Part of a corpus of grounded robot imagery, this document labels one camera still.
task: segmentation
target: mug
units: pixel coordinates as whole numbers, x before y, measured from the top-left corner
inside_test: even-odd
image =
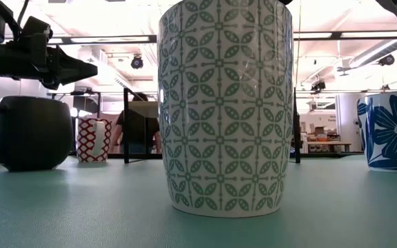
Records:
[[[366,96],[357,108],[370,170],[397,172],[397,92]]]
[[[67,104],[32,96],[0,101],[0,164],[9,171],[54,169],[72,148]]]
[[[187,0],[162,16],[159,31],[173,206],[226,218],[278,210],[292,139],[290,11],[277,0]]]
[[[110,148],[111,121],[79,118],[77,159],[82,163],[106,162]]]

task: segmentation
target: green patterned mug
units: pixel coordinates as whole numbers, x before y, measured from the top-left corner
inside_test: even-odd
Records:
[[[292,16],[277,0],[185,0],[159,30],[163,164],[175,208],[270,214],[292,138]]]

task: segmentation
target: white ceiling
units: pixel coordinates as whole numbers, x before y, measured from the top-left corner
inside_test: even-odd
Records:
[[[24,17],[34,15],[48,22],[54,33],[63,36],[107,36],[157,34],[161,15],[179,0],[72,0],[71,3],[48,3],[31,0]],[[15,13],[19,13],[23,0],[5,0]],[[294,31],[357,31],[397,30],[397,18],[384,10],[375,0],[294,0],[287,6],[293,16]],[[366,65],[339,76],[342,60],[354,58],[380,41],[301,41],[295,42],[295,68],[299,90],[310,87],[316,74],[327,83],[328,90],[379,89],[381,85],[397,82],[397,51],[392,66]],[[102,49],[109,53],[125,54],[110,59],[124,78],[143,91],[156,91],[156,45],[108,45]],[[142,54],[144,67],[131,68],[133,54]],[[299,99],[300,105],[310,99]]]

